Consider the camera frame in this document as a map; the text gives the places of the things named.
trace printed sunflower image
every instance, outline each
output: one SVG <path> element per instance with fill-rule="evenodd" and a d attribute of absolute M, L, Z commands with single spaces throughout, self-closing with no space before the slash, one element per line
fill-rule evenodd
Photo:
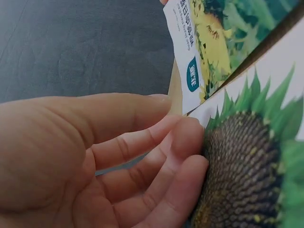
<path fill-rule="evenodd" d="M 261 89 L 257 72 L 235 101 L 225 91 L 206 127 L 209 170 L 187 227 L 303 227 L 303 95 L 281 108 L 294 67 L 270 95 L 270 80 Z"/>
<path fill-rule="evenodd" d="M 300 0 L 189 0 L 207 100 Z"/>

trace fingernail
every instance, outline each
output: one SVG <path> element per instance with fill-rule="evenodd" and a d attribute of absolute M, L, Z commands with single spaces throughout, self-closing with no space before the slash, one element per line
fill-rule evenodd
<path fill-rule="evenodd" d="M 166 5 L 166 3 L 168 2 L 168 0 L 160 0 L 160 2 L 161 2 L 163 5 Z"/>
<path fill-rule="evenodd" d="M 164 100 L 169 100 L 169 96 L 166 95 L 166 94 L 152 94 L 152 95 L 149 95 L 150 97 L 153 97 L 155 99 L 158 99 L 160 101 L 164 101 Z"/>

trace green sepal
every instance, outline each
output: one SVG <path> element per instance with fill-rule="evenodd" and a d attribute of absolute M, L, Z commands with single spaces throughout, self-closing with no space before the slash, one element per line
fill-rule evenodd
<path fill-rule="evenodd" d="M 213 125 L 213 127 L 217 127 L 219 123 L 220 123 L 220 120 L 219 120 L 219 107 L 217 107 L 217 113 L 215 114 L 215 117 L 214 117 L 214 125 Z"/>
<path fill-rule="evenodd" d="M 295 102 L 292 114 L 289 116 L 288 122 L 281 132 L 281 141 L 293 139 L 299 132 L 303 118 L 303 96 Z"/>
<path fill-rule="evenodd" d="M 255 68 L 255 77 L 253 78 L 252 84 L 251 84 L 251 96 L 252 98 L 256 98 L 261 92 L 261 85 L 260 81 L 257 77 L 257 68 Z"/>
<path fill-rule="evenodd" d="M 248 111 L 250 108 L 250 101 L 251 101 L 251 91 L 248 87 L 248 79 L 246 77 L 246 82 L 243 91 L 235 104 L 235 111 L 236 112 Z"/>
<path fill-rule="evenodd" d="M 210 117 L 209 122 L 206 127 L 206 131 L 213 129 L 215 120 Z"/>
<path fill-rule="evenodd" d="M 297 101 L 290 101 L 289 104 L 283 109 L 275 114 L 271 119 L 270 126 L 275 132 L 277 139 L 281 139 L 283 142 L 285 139 L 291 139 L 296 136 L 299 131 L 303 114 L 303 98 Z"/>
<path fill-rule="evenodd" d="M 264 107 L 264 104 L 265 104 L 265 100 L 266 100 L 266 96 L 268 94 L 269 87 L 270 87 L 270 78 L 267 81 L 267 84 L 264 87 L 264 89 L 259 94 L 259 96 L 252 103 L 252 105 L 251 105 L 251 111 L 252 112 L 258 113 L 258 114 L 262 113 L 263 107 Z"/>
<path fill-rule="evenodd" d="M 230 115 L 230 110 L 233 106 L 233 101 L 230 100 L 227 91 L 225 90 L 224 104 L 220 120 L 225 120 Z"/>
<path fill-rule="evenodd" d="M 295 184 L 295 189 L 300 190 L 295 195 L 288 195 L 290 200 L 286 202 L 286 206 L 296 205 L 297 200 L 293 200 L 299 194 L 303 195 L 302 201 L 304 203 L 304 141 L 288 140 L 281 143 L 282 161 L 285 167 L 284 184 L 287 184 L 286 190 L 292 190 L 291 184 Z"/>
<path fill-rule="evenodd" d="M 287 77 L 266 101 L 264 106 L 264 119 L 271 120 L 272 117 L 274 117 L 274 115 L 276 115 L 281 110 L 282 102 L 285 98 L 289 83 L 295 71 L 294 67 L 295 66 L 293 65 Z"/>

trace finger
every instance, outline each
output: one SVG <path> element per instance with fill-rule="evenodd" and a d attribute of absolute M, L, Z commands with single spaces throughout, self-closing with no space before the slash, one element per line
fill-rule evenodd
<path fill-rule="evenodd" d="M 198 200 L 207 167 L 208 162 L 203 156 L 189 157 L 161 202 L 134 228 L 180 228 Z"/>
<path fill-rule="evenodd" d="M 170 115 L 156 125 L 142 131 L 125 133 L 109 141 L 92 146 L 97 170 L 107 169 L 152 150 L 169 133 L 182 116 Z"/>
<path fill-rule="evenodd" d="M 163 4 L 163 5 L 166 5 L 168 0 L 160 0 L 160 2 Z"/>
<path fill-rule="evenodd" d="M 166 95 L 98 94 L 33 99 L 74 127 L 86 149 L 126 132 L 151 127 L 169 111 Z"/>
<path fill-rule="evenodd" d="M 175 116 L 175 118 L 171 118 L 170 120 L 171 125 L 179 125 L 181 121 L 185 121 L 181 116 Z M 161 125 L 157 124 L 155 127 L 151 127 L 153 131 L 157 130 Z M 108 200 L 116 203 L 145 191 L 164 164 L 167 157 L 164 151 L 169 151 L 171 143 L 172 132 L 167 134 L 157 147 L 130 169 L 117 170 L 97 176 L 96 178 L 103 186 Z"/>
<path fill-rule="evenodd" d="M 121 227 L 130 227 L 137 224 L 156 207 L 185 159 L 193 154 L 200 153 L 203 133 L 204 129 L 196 119 L 182 119 L 171 132 L 171 146 L 166 145 L 167 148 L 165 150 L 151 153 L 150 159 L 154 161 L 155 157 L 158 157 L 158 159 L 162 160 L 163 165 L 158 164 L 151 171 L 152 169 L 148 169 L 151 162 L 149 160 L 146 160 L 147 163 L 142 162 L 140 173 L 151 172 L 156 177 L 148 179 L 152 183 L 143 195 L 126 199 L 114 205 Z"/>

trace knuckle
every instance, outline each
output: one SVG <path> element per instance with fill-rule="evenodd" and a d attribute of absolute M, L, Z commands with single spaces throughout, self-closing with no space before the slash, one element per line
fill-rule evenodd
<path fill-rule="evenodd" d="M 145 176 L 142 170 L 137 166 L 133 166 L 128 170 L 130 179 L 135 183 L 136 187 L 143 191 L 146 189 L 147 182 L 145 181 Z"/>
<path fill-rule="evenodd" d="M 116 137 L 116 141 L 121 152 L 123 162 L 128 162 L 130 160 L 130 150 L 126 140 L 122 135 L 120 135 Z"/>
<path fill-rule="evenodd" d="M 143 195 L 142 200 L 143 200 L 142 202 L 150 212 L 153 211 L 154 208 L 157 206 L 156 199 L 154 198 L 153 195 L 149 194 L 148 192 L 146 192 Z"/>

